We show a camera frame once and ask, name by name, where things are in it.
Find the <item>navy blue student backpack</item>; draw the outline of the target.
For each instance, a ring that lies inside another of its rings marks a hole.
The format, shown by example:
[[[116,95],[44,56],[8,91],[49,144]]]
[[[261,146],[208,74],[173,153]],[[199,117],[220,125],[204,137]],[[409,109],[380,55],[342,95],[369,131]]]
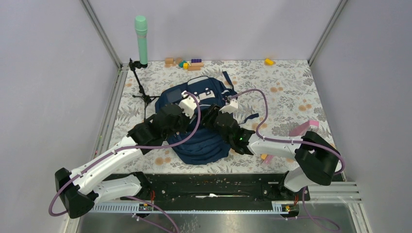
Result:
[[[199,76],[163,91],[155,103],[155,112],[158,113],[167,104],[178,104],[184,91],[194,94],[200,100],[201,111],[213,104],[223,107],[230,97],[237,94],[234,88],[225,87],[223,82],[215,78]],[[197,116],[194,116],[182,133],[175,133],[167,138],[169,144],[179,143],[173,147],[178,157],[189,165],[205,165],[227,157],[230,145],[217,132],[205,128],[201,123],[199,126],[196,124]]]

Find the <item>yellow orange highlighter pen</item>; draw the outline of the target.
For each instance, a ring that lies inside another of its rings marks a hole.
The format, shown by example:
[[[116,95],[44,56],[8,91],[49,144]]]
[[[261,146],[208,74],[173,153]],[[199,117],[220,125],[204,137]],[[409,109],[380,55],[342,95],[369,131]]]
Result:
[[[269,155],[267,155],[267,154],[262,154],[262,155],[260,156],[260,158],[261,158],[261,160],[266,160],[266,159],[269,158]]]

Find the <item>pink highlighter pen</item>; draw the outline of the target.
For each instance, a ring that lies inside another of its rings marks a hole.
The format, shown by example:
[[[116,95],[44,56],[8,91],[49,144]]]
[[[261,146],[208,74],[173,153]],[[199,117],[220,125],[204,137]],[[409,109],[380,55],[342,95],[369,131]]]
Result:
[[[265,165],[269,165],[271,163],[271,161],[273,160],[273,155],[267,155],[265,157],[265,159],[263,159],[262,163]]]

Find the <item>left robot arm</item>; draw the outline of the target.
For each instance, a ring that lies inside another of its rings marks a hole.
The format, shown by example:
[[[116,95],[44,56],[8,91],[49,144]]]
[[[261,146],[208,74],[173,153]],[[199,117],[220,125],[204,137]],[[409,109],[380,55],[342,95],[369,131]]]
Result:
[[[186,132],[193,118],[200,119],[200,106],[194,100],[167,104],[90,162],[72,170],[64,167],[57,170],[54,174],[56,195],[49,205],[50,216],[68,214],[75,219],[107,200],[125,196],[136,196],[140,200],[149,197],[150,185],[136,175],[114,180],[107,180],[107,177],[151,150],[165,148],[164,141],[175,133]]]

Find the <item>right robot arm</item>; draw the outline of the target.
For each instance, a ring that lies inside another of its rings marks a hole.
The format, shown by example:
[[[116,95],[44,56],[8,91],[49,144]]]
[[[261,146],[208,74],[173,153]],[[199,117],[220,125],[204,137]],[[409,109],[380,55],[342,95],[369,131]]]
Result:
[[[291,200],[313,183],[329,186],[335,175],[340,153],[316,132],[308,131],[298,137],[259,136],[257,131],[242,128],[217,105],[202,112],[201,124],[217,132],[238,154],[267,154],[295,160],[299,167],[286,172],[278,188],[285,200]]]

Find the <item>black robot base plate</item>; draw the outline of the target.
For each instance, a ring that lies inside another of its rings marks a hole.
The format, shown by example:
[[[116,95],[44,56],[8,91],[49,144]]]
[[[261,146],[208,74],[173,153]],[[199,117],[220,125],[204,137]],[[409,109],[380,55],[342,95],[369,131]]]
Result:
[[[136,198],[157,201],[246,199],[284,202],[309,200],[307,191],[292,192],[280,185],[283,175],[268,174],[145,174]]]

